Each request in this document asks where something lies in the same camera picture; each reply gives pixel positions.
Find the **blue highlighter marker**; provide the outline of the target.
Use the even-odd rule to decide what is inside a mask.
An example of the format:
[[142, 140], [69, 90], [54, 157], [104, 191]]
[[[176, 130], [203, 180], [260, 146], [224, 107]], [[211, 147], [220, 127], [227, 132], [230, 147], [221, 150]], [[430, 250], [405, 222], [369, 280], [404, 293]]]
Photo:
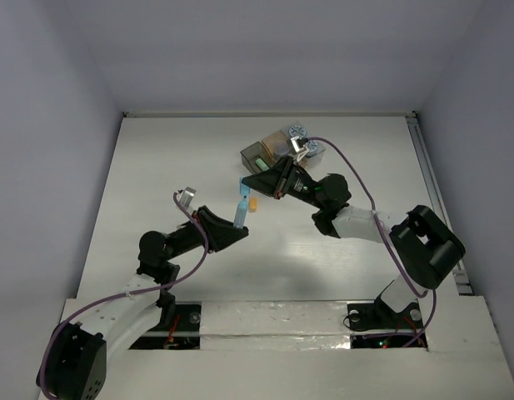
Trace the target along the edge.
[[248, 211], [248, 200], [247, 197], [243, 197], [238, 203], [235, 217], [233, 219], [233, 226], [235, 228], [242, 229], [244, 227], [245, 219]]

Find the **clear jar of pins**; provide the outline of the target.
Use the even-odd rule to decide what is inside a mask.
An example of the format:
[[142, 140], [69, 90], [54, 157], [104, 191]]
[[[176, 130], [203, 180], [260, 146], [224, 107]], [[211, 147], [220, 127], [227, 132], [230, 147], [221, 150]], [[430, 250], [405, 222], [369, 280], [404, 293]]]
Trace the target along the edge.
[[284, 142], [278, 142], [273, 147], [273, 156], [276, 160], [287, 156], [290, 153], [289, 147]]

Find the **orange marker cap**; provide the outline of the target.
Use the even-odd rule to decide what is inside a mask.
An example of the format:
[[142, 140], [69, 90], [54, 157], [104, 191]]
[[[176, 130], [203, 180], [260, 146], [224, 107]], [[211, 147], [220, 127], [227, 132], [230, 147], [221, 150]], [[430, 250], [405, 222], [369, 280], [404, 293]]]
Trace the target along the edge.
[[254, 212], [256, 212], [256, 210], [257, 210], [257, 199], [254, 197], [251, 197], [248, 200], [248, 211], [250, 213], [254, 213]]

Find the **blue marker cap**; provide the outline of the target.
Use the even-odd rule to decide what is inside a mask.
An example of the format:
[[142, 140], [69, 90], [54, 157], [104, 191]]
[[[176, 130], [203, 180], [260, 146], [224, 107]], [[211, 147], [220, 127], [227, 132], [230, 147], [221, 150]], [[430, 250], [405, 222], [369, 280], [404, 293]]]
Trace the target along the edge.
[[239, 192], [240, 192], [240, 195], [241, 195], [243, 198], [244, 198], [244, 197], [245, 197], [245, 198], [247, 198], [247, 197], [249, 196], [249, 194], [250, 194], [251, 189], [250, 189], [250, 187], [249, 187], [249, 186], [247, 186], [247, 185], [246, 185], [242, 180], [243, 180], [243, 178], [241, 177], [241, 178], [239, 179]]

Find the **green highlighter marker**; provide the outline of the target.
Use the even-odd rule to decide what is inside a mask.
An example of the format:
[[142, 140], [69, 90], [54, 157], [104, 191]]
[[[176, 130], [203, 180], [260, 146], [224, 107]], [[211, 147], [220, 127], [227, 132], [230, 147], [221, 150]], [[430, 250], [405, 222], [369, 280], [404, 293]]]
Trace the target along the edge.
[[259, 157], [255, 159], [255, 164], [261, 171], [266, 171], [269, 169], [267, 163]]

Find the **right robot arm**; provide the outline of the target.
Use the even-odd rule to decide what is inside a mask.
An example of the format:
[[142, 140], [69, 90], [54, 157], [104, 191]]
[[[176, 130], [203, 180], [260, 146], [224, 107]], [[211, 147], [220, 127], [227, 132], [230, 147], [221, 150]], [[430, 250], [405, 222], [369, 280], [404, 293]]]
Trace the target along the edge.
[[426, 292], [436, 291], [466, 253], [463, 243], [429, 207], [417, 205], [403, 219], [354, 207], [341, 174], [330, 173], [316, 181], [291, 157], [244, 177], [242, 183], [270, 198], [291, 196], [312, 205], [317, 209], [312, 221], [324, 236], [386, 247], [399, 275], [373, 303], [373, 316], [384, 327], [399, 322], [406, 308]]

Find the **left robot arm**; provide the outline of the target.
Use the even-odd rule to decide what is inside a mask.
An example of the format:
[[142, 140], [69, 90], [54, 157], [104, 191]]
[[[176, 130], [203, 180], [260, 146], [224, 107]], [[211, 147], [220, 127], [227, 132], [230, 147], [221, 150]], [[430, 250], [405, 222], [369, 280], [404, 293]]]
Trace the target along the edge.
[[77, 310], [54, 329], [36, 378], [46, 398], [96, 398], [113, 358], [147, 330], [172, 324], [176, 299], [170, 289], [183, 280], [172, 259], [196, 248], [217, 253], [249, 234], [205, 206], [188, 217], [173, 232], [144, 233], [137, 271], [122, 291]]

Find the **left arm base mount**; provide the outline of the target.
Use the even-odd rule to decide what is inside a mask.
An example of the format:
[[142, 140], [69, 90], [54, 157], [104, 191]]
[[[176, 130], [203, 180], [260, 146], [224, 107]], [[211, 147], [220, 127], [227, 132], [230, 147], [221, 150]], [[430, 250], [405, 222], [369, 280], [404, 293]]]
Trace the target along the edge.
[[162, 292], [156, 303], [161, 310], [157, 325], [145, 332], [131, 350], [198, 350], [202, 304], [178, 302], [174, 295]]

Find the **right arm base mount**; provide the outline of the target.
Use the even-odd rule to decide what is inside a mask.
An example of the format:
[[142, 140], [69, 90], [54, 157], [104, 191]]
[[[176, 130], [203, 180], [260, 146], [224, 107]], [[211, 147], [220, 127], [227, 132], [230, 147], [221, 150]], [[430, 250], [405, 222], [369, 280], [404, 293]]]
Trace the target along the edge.
[[342, 324], [351, 333], [353, 349], [427, 348], [417, 301], [401, 312], [392, 311], [382, 300], [348, 303]]

